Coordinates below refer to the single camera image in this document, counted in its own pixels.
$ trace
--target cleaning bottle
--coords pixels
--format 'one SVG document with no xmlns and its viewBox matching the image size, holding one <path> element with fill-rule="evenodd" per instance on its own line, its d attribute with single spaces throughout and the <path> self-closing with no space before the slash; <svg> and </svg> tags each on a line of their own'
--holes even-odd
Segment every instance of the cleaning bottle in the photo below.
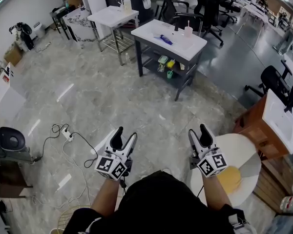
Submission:
<svg viewBox="0 0 293 234">
<path fill-rule="evenodd" d="M 124 0 L 124 9 L 126 13 L 130 13 L 132 11 L 131 0 Z"/>
</svg>

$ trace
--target human arm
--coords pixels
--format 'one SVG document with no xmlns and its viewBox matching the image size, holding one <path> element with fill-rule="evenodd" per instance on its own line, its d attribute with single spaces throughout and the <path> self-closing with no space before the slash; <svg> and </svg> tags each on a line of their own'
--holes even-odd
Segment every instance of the human arm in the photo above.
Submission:
<svg viewBox="0 0 293 234">
<path fill-rule="evenodd" d="M 94 199 L 91 209 L 104 217 L 112 215 L 115 212 L 118 189 L 119 181 L 106 179 Z"/>
<path fill-rule="evenodd" d="M 213 210 L 220 210 L 225 204 L 230 205 L 230 200 L 217 176 L 203 177 L 203 185 L 207 206 Z"/>
</svg>

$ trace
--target white cable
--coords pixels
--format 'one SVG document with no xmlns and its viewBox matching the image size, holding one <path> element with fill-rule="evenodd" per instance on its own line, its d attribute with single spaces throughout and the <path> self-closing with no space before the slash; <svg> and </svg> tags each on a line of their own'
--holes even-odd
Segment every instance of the white cable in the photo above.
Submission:
<svg viewBox="0 0 293 234">
<path fill-rule="evenodd" d="M 63 127 L 63 125 L 60 125 L 60 124 L 55 124 L 55 125 L 59 126 L 60 128 Z M 73 160 L 74 163 L 70 162 L 65 156 L 61 155 L 61 154 L 58 152 L 58 150 L 57 150 L 57 149 L 51 144 L 51 138 L 49 139 L 49 143 L 50 143 L 50 145 L 55 149 L 55 151 L 56 151 L 59 155 L 61 155 L 63 158 L 65 158 L 65 160 L 66 160 L 68 163 L 72 164 L 73 166 L 78 167 L 78 168 L 81 170 L 81 172 L 83 173 L 83 176 L 84 176 L 85 188 L 83 189 L 82 193 L 81 193 L 78 197 L 70 197 L 70 198 L 69 198 L 66 202 L 64 202 L 61 206 L 54 206 L 54 205 L 51 205 L 51 204 L 41 203 L 41 202 L 39 201 L 39 199 L 37 199 L 36 196 L 28 197 L 28 198 L 31 198 L 31 199 L 32 199 L 34 205 L 37 204 L 37 203 L 36 203 L 36 201 L 37 201 L 37 202 L 39 202 L 41 205 L 51 206 L 51 207 L 54 207 L 54 208 L 60 209 L 60 208 L 62 208 L 65 204 L 69 204 L 69 203 L 71 203 L 72 201 L 77 200 L 77 201 L 78 201 L 78 205 L 80 206 L 80 203 L 79 203 L 79 200 L 78 200 L 78 199 L 82 197 L 82 195 L 84 194 L 84 192 L 85 192 L 86 189 L 87 189 L 87 194 L 88 194 L 88 202 L 89 202 L 89 205 L 91 205 L 91 203 L 90 203 L 90 197 L 89 197 L 88 183 L 87 183 L 87 180 L 86 180 L 86 176 L 85 176 L 84 171 L 82 170 L 82 168 L 80 168 L 80 167 L 76 164 L 75 160 L 74 160 L 72 157 L 70 157 L 69 155 L 67 155 L 67 154 L 64 152 L 64 145 L 67 143 L 67 141 L 68 141 L 68 140 L 66 140 L 66 141 L 63 143 L 63 146 L 62 146 L 62 152 L 63 152 L 66 156 L 68 156 L 69 158 L 71 158 L 71 159 Z"/>
</svg>

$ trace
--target marble floor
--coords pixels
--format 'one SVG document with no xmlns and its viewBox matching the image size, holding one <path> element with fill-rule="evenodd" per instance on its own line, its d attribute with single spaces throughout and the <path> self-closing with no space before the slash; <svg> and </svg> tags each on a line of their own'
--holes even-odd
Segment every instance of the marble floor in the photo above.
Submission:
<svg viewBox="0 0 293 234">
<path fill-rule="evenodd" d="M 190 126 L 204 122 L 216 135 L 230 133 L 234 119 L 245 111 L 236 99 L 199 72 L 191 87 L 185 88 L 174 102 L 175 89 L 148 72 L 140 78 L 134 61 L 120 66 L 110 49 L 100 53 L 97 45 L 90 43 L 81 50 L 55 31 L 50 31 L 36 47 L 43 48 L 49 41 L 49 48 L 41 53 L 26 53 L 17 65 L 26 91 L 24 107 L 12 122 L 0 118 L 0 126 L 11 126 L 24 134 L 33 156 L 41 155 L 54 123 L 69 124 L 70 131 L 81 133 L 93 146 L 111 130 L 123 126 L 124 139 L 133 132 L 138 134 L 128 185 L 163 168 L 185 181 Z M 71 88 L 61 97 L 68 87 Z M 34 186 L 25 193 L 35 195 L 44 204 L 60 206 L 80 195 L 85 187 L 82 172 L 61 154 L 64 141 L 62 135 L 47 141 L 41 161 L 22 164 L 26 181 Z M 79 136 L 64 147 L 85 172 L 92 201 L 104 179 L 93 167 L 84 168 L 84 162 L 94 157 L 90 149 Z M 58 190 L 67 174 L 72 178 Z M 78 204 L 88 204 L 86 192 L 60 209 L 35 204 L 32 199 L 11 199 L 13 211 L 8 217 L 14 233 L 45 234 L 57 227 L 63 211 Z M 274 212 L 253 195 L 241 208 L 258 233 L 274 217 Z"/>
</svg>

